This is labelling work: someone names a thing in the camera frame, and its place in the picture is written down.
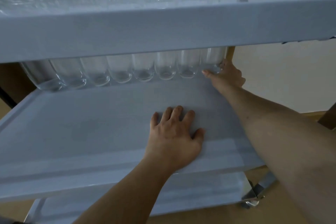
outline white wall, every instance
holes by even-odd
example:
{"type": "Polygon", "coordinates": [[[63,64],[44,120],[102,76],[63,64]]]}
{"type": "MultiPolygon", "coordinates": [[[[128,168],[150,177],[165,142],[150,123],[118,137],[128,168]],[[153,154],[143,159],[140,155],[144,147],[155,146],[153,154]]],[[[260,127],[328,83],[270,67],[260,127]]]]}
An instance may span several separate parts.
{"type": "Polygon", "coordinates": [[[247,90],[298,112],[336,102],[336,40],[237,47],[233,62],[247,90]]]}

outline white shelf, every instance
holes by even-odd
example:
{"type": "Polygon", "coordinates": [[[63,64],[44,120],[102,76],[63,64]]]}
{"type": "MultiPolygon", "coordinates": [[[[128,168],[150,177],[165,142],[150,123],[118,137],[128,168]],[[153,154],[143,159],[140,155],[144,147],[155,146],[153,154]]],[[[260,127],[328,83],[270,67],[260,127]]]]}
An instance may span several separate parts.
{"type": "Polygon", "coordinates": [[[0,121],[0,201],[114,184],[142,159],[155,111],[193,109],[206,129],[200,156],[179,174],[263,165],[225,99],[208,80],[153,81],[45,93],[0,121]]]}
{"type": "MultiPolygon", "coordinates": [[[[38,199],[32,205],[25,222],[71,224],[109,188],[109,186],[87,188],[38,199]]],[[[243,172],[172,176],[162,188],[151,216],[237,203],[250,190],[251,186],[243,172]]]]}
{"type": "Polygon", "coordinates": [[[336,0],[166,0],[1,10],[0,62],[336,35],[336,0]]]}

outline person's left arm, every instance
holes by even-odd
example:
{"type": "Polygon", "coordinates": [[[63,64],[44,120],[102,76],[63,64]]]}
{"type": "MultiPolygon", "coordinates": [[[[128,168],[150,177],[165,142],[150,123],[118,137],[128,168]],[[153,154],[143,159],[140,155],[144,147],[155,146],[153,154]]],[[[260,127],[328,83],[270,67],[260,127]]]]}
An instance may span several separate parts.
{"type": "Polygon", "coordinates": [[[192,162],[202,149],[204,130],[191,138],[195,113],[168,107],[160,123],[155,113],[150,121],[149,141],[142,161],[118,184],[87,209],[75,224],[145,223],[167,179],[192,162]]]}

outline person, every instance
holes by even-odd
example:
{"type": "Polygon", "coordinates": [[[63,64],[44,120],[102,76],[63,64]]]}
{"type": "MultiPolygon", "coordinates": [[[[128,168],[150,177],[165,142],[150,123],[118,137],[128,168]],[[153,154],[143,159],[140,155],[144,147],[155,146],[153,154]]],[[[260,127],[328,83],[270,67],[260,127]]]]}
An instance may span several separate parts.
{"type": "MultiPolygon", "coordinates": [[[[280,104],[242,88],[245,79],[231,61],[222,72],[202,71],[227,99],[259,156],[312,223],[335,223],[335,133],[280,104]]],[[[205,130],[193,136],[195,113],[179,117],[182,106],[154,113],[141,162],[74,223],[145,223],[167,179],[191,163],[202,149],[205,130]]]]}

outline wooden floor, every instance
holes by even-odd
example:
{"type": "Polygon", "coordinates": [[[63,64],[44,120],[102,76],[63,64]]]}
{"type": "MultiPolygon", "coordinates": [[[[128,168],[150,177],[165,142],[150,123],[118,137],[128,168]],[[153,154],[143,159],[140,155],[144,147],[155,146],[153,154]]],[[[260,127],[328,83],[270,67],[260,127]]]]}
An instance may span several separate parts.
{"type": "MultiPolygon", "coordinates": [[[[10,108],[0,100],[0,118],[10,108]]],[[[312,115],[317,119],[322,113],[312,115]]],[[[246,172],[246,176],[253,183],[257,183],[268,171],[267,167],[246,172]]],[[[33,200],[21,202],[8,202],[0,204],[0,215],[23,221],[27,215],[33,200]]],[[[189,212],[173,213],[168,215],[152,217],[149,224],[283,224],[295,223],[306,224],[307,222],[300,211],[293,204],[287,192],[279,183],[270,189],[266,197],[260,202],[257,208],[243,209],[239,205],[224,205],[208,209],[200,209],[189,212]]]]}

